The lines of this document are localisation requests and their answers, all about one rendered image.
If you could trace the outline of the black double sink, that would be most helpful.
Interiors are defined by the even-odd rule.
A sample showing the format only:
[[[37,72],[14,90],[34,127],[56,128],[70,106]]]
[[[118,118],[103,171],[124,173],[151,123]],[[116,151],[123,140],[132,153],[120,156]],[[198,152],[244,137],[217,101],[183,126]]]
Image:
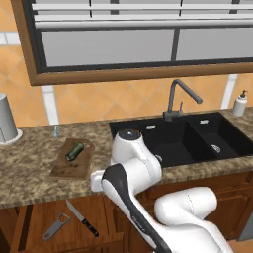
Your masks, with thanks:
[[[162,118],[113,122],[110,129],[112,136],[125,129],[138,130],[163,168],[253,155],[253,141],[221,113],[171,122]]]

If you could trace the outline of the grey peeler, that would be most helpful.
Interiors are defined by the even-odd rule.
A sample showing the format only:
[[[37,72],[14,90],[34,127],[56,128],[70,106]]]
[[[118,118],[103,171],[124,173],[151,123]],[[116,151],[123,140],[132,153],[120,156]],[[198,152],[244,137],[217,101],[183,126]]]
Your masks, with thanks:
[[[56,221],[50,226],[50,228],[43,235],[43,240],[50,240],[65,224],[71,221],[71,217],[61,212]]]

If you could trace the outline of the white window blinds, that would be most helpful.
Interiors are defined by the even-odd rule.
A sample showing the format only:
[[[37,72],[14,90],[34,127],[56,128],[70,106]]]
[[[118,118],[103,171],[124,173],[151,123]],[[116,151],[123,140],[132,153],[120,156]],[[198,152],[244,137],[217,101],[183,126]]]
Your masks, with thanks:
[[[252,27],[253,0],[236,3],[33,3],[40,30]]]

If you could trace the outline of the wooden-framed window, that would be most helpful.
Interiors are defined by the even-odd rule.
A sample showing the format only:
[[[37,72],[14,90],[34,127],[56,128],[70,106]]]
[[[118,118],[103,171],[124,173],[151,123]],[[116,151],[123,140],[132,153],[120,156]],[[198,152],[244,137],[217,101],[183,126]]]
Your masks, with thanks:
[[[243,0],[10,0],[32,85],[253,72],[253,26],[40,30],[33,3],[240,3]]]

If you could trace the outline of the black-handled kitchen knife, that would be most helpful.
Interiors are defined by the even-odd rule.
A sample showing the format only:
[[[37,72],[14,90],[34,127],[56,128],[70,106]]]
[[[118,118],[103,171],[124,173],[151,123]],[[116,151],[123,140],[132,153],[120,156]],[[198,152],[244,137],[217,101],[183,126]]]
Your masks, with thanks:
[[[90,232],[93,233],[95,237],[99,237],[99,232],[92,226],[92,224],[76,209],[76,207],[68,200],[66,200],[66,204],[69,209],[73,212],[73,214],[84,224]]]

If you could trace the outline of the white soap dispenser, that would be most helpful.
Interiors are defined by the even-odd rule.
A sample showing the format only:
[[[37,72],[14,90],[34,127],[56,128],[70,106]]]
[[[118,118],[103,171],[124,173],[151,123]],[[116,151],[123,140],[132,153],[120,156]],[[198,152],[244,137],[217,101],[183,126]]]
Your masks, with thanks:
[[[235,99],[232,113],[237,117],[242,117],[247,105],[246,90],[243,90],[242,93]]]

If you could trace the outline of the wooden cutting board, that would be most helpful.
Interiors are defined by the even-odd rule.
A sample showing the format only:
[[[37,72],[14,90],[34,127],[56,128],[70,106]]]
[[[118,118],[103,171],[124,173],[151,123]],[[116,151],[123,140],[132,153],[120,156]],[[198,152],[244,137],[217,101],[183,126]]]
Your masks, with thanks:
[[[84,150],[74,161],[68,162],[65,159],[65,155],[76,142],[82,142]],[[55,179],[84,180],[88,175],[94,151],[95,146],[88,139],[67,138],[58,153],[49,177]]]

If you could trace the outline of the wooden drawer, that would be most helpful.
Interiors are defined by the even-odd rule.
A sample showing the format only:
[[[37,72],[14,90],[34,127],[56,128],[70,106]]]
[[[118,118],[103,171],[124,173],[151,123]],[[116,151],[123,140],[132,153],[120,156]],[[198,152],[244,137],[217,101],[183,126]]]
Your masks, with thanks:
[[[124,234],[116,233],[107,218],[102,196],[69,200],[99,232],[95,237],[73,214],[66,201],[0,210],[0,229],[10,253],[126,253]],[[61,213],[71,217],[50,240],[43,235]]]

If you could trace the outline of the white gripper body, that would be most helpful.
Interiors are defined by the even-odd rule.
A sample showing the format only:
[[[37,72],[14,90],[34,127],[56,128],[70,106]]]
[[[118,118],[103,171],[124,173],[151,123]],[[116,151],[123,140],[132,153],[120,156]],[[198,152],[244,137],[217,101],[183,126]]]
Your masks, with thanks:
[[[96,170],[95,172],[93,172],[90,176],[91,179],[91,191],[92,192],[102,192],[103,188],[102,188],[102,177],[104,175],[105,171],[104,170]]]

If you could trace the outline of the green cucumber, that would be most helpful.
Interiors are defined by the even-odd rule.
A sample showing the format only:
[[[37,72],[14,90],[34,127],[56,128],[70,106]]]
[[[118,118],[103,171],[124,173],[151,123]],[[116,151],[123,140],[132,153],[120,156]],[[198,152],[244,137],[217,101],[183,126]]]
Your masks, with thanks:
[[[77,156],[84,150],[84,145],[82,142],[76,142],[73,147],[65,155],[65,159],[68,162],[74,161]]]

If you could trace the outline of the dark grey tap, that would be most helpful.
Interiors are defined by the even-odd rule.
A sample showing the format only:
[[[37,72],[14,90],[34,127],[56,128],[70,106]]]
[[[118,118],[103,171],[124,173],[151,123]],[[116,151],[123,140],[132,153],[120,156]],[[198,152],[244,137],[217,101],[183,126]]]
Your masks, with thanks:
[[[181,81],[180,79],[175,79],[172,82],[170,88],[168,109],[163,113],[163,119],[165,122],[171,122],[174,118],[183,116],[183,110],[181,109],[183,107],[183,104],[180,104],[181,108],[178,111],[173,110],[174,95],[177,85],[179,85],[198,104],[201,104],[203,102],[203,99],[200,96],[198,96],[191,88],[189,88],[183,81]]]

